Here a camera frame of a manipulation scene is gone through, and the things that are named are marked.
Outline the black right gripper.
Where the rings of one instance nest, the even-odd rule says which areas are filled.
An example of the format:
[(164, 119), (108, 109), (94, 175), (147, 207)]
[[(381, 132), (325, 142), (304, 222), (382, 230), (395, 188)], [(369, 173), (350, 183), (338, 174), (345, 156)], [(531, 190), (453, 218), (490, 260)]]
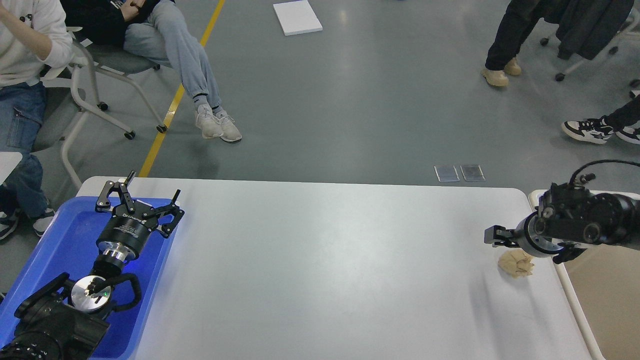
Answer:
[(528, 255), (537, 258), (552, 257), (554, 264), (563, 264), (582, 255), (588, 244), (575, 242), (560, 242), (555, 244), (550, 238), (535, 232), (537, 212), (533, 212), (523, 219), (517, 228), (505, 228), (492, 225), (484, 231), (483, 242), (493, 248), (521, 248)]

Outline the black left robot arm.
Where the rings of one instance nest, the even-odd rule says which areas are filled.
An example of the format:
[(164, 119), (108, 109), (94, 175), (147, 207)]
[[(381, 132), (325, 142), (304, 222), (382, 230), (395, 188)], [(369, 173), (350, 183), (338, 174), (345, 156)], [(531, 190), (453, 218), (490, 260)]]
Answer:
[(62, 205), (1, 305), (3, 360), (123, 360), (140, 341), (174, 232), (172, 199), (131, 173)]

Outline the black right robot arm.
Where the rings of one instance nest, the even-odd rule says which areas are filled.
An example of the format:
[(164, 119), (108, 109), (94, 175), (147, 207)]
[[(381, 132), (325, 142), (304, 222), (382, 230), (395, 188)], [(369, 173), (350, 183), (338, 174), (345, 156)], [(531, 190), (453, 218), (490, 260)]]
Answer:
[(581, 166), (568, 182), (552, 183), (535, 196), (534, 211), (516, 228), (494, 225), (484, 233), (484, 243), (494, 248), (520, 248), (537, 258), (551, 257), (555, 264), (576, 259), (586, 249), (640, 244), (640, 203), (621, 193), (592, 193), (586, 185), (595, 174)]

